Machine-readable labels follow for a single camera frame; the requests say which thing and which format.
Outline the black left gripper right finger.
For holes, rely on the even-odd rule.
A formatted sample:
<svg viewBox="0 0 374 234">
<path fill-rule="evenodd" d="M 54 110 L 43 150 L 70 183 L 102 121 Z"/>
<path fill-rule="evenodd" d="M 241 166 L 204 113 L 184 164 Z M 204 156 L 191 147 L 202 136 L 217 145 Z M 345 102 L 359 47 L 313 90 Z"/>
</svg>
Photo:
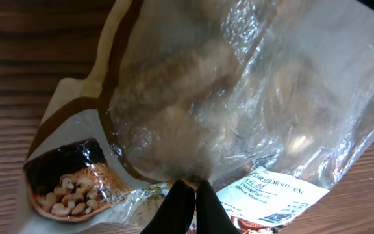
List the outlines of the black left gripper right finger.
<svg viewBox="0 0 374 234">
<path fill-rule="evenodd" d="M 197 234 L 239 234 L 208 181 L 200 182 L 196 199 Z"/>
</svg>

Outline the brown white snack bag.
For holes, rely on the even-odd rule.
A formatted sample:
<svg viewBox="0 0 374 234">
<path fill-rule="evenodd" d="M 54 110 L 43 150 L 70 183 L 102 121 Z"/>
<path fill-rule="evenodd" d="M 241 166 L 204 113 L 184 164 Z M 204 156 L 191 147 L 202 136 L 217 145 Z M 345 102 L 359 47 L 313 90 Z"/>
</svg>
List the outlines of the brown white snack bag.
<svg viewBox="0 0 374 234">
<path fill-rule="evenodd" d="M 11 233 L 146 226 L 177 180 L 273 233 L 374 141 L 374 10 L 358 1 L 116 1 L 62 79 Z"/>
</svg>

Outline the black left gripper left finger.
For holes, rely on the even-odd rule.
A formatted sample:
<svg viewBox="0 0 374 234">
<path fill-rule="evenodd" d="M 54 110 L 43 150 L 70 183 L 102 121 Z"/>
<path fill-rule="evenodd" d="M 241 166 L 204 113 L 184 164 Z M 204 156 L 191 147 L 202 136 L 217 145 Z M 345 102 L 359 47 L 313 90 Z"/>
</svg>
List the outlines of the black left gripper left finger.
<svg viewBox="0 0 374 234">
<path fill-rule="evenodd" d="M 141 234 L 185 234 L 195 211 L 195 191 L 185 182 L 174 182 L 158 211 Z"/>
</svg>

